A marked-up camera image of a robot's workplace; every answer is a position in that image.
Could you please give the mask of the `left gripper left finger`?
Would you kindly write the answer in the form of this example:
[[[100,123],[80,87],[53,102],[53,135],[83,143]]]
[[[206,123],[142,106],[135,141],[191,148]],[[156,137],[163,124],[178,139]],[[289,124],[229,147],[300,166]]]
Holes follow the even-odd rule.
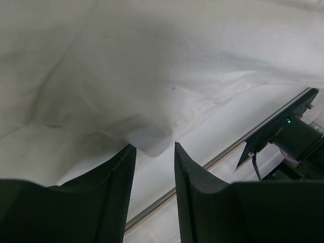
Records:
[[[1,180],[1,242],[122,242],[136,163],[128,145],[60,186]]]

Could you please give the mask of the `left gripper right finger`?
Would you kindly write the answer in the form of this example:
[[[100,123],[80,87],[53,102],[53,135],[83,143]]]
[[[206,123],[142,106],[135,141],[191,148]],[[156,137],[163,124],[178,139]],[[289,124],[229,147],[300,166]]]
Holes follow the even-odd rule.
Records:
[[[226,183],[175,144],[182,242],[323,242],[323,182]]]

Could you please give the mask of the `cream t shirt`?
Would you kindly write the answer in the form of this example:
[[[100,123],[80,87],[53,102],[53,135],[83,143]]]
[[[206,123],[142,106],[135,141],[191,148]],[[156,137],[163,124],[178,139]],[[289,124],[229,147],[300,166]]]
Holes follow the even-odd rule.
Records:
[[[323,87],[323,1],[1,1],[1,177],[159,156],[272,84]]]

